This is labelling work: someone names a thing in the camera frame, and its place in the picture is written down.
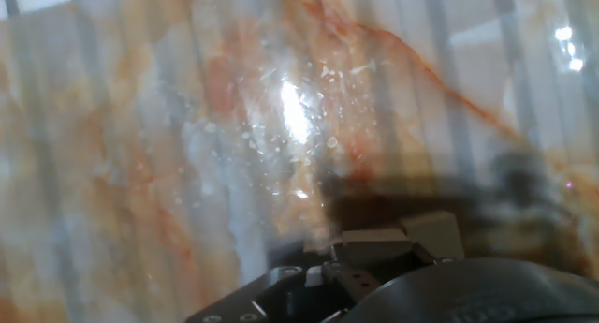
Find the robotic arm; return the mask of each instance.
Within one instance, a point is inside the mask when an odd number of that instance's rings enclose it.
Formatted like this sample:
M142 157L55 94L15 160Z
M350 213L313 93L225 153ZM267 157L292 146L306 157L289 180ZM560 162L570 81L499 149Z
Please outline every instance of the robotic arm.
M529 262L463 259L451 213L343 232L186 323L599 322L599 283Z

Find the black cylinder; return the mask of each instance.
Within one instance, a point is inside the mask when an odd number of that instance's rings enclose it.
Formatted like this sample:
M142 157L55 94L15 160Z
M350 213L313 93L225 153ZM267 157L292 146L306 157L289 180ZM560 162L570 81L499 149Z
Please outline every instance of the black cylinder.
M597 322L599 283L530 262L477 258L398 277L343 323Z

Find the glossy surface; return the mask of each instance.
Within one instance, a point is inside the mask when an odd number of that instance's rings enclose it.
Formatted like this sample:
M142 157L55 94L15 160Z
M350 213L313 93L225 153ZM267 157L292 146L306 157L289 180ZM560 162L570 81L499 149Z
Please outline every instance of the glossy surface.
M598 2L82 0L0 23L0 313L183 321L276 243L326 243L328 178L493 187L514 152L545 159L549 201L483 202L500 225L466 248L599 277Z

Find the marble surface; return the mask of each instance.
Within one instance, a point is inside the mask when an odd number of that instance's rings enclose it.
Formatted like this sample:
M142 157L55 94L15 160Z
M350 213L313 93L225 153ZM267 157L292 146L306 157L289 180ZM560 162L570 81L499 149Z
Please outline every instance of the marble surface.
M0 316L183 322L273 246L325 244L335 198L447 177L476 200L467 251L599 278L597 5L80 0L0 22Z

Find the screw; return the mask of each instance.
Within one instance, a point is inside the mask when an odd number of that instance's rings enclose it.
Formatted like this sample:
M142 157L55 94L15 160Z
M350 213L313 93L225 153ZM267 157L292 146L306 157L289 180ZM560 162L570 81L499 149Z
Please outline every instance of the screw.
M256 314L252 314L252 313L248 313L248 314L243 314L240 316L240 321L241 322L254 322L258 320L258 315Z
M219 315L206 316L202 318L202 323L218 323L221 321L221 319L222 317L220 317Z
M281 268L281 273L285 276L291 276L293 274L296 274L298 272L301 272L301 268L300 267L282 267Z

